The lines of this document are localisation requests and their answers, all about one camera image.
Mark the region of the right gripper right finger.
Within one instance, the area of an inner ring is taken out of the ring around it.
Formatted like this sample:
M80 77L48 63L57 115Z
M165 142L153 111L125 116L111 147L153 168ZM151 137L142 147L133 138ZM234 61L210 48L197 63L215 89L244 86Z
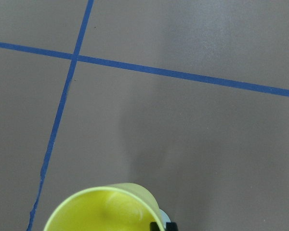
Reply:
M176 222L167 222L165 231L177 231L177 224Z

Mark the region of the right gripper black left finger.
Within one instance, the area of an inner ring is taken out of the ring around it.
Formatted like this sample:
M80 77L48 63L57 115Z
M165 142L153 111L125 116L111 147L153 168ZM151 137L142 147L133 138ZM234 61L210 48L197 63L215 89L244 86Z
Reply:
M156 222L150 223L150 231L159 231L158 224Z

